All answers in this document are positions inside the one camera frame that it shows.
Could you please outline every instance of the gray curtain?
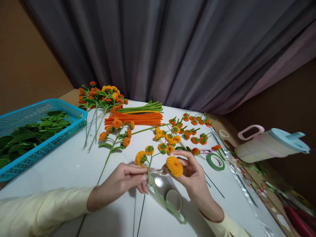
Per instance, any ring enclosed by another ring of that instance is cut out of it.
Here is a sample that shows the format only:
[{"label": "gray curtain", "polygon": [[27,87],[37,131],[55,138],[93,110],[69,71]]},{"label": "gray curtain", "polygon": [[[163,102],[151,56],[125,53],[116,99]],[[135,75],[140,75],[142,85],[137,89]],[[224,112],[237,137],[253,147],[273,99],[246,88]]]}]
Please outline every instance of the gray curtain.
[{"label": "gray curtain", "polygon": [[221,113],[316,18],[312,0],[26,0],[75,87]]}]

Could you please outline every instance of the green floral tape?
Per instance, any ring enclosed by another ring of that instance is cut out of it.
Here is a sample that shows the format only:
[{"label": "green floral tape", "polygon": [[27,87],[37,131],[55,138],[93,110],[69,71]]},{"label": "green floral tape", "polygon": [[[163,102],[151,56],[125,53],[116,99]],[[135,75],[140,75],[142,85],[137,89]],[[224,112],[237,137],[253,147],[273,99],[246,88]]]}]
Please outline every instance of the green floral tape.
[{"label": "green floral tape", "polygon": [[[215,158],[219,162],[220,166],[214,164],[214,162],[212,161],[212,156],[215,156]],[[208,164],[210,165],[210,167],[212,167],[216,171],[222,171],[225,169],[225,163],[223,162],[223,160],[220,158],[219,155],[216,155],[214,153],[210,153],[206,156],[206,160],[207,160]]]}]

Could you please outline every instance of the brown wall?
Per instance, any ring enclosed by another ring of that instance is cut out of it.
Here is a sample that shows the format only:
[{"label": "brown wall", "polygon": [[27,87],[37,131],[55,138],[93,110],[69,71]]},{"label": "brown wall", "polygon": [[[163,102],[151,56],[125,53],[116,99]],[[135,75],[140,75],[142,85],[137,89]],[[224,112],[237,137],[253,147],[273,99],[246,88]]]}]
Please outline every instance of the brown wall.
[{"label": "brown wall", "polygon": [[18,0],[0,1],[0,114],[73,89]]},{"label": "brown wall", "polygon": [[266,130],[303,132],[310,154],[298,153],[268,162],[316,207],[316,59],[227,114],[239,131],[252,124]]}]

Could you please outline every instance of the light blue lid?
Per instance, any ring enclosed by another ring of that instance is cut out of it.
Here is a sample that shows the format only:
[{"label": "light blue lid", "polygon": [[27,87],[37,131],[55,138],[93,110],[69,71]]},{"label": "light blue lid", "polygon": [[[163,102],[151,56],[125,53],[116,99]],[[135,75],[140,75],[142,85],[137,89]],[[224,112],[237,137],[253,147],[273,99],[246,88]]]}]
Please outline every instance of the light blue lid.
[{"label": "light blue lid", "polygon": [[291,148],[292,150],[296,150],[305,154],[308,154],[310,148],[304,142],[302,142],[299,138],[304,137],[305,134],[301,132],[296,132],[290,134],[278,128],[272,128],[269,131],[271,137],[273,137],[278,142],[282,143],[284,146]]}]

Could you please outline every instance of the pale yellow sleeve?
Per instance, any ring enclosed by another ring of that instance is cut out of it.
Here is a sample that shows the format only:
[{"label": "pale yellow sleeve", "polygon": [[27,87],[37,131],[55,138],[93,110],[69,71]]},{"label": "pale yellow sleeve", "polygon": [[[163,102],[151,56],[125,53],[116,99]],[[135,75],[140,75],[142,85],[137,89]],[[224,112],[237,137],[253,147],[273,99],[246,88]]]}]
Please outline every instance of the pale yellow sleeve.
[{"label": "pale yellow sleeve", "polygon": [[22,198],[0,200],[0,236],[47,236],[61,223],[89,213],[94,187],[59,188]]},{"label": "pale yellow sleeve", "polygon": [[229,215],[224,212],[224,220],[220,223],[212,222],[203,216],[216,237],[251,237]]}]

